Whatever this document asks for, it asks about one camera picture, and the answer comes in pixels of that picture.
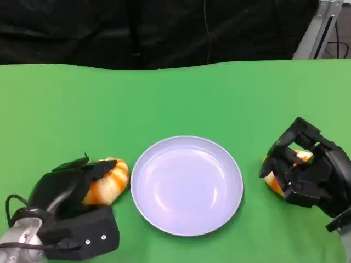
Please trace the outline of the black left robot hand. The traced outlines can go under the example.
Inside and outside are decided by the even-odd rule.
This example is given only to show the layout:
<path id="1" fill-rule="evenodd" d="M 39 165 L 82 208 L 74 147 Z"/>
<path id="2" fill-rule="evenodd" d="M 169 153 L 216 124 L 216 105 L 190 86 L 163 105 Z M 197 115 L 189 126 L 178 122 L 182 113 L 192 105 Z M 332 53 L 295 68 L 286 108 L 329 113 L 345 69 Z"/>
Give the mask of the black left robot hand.
<path id="1" fill-rule="evenodd" d="M 93 183 L 112 171 L 117 160 L 90 162 L 88 156 L 66 162 L 46 173 L 35 184 L 29 207 L 38 211 L 43 221 L 59 221 L 91 210 L 84 204 Z"/>

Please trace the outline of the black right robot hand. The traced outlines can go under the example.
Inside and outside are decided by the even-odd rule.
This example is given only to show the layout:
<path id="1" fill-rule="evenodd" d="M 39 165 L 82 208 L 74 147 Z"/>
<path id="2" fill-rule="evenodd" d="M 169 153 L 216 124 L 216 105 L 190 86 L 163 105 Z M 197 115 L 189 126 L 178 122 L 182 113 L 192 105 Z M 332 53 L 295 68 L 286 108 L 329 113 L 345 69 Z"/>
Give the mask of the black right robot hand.
<path id="1" fill-rule="evenodd" d="M 317 206 L 332 218 L 350 207 L 350 158 L 301 117 L 267 152 L 259 177 L 270 173 L 289 204 Z"/>

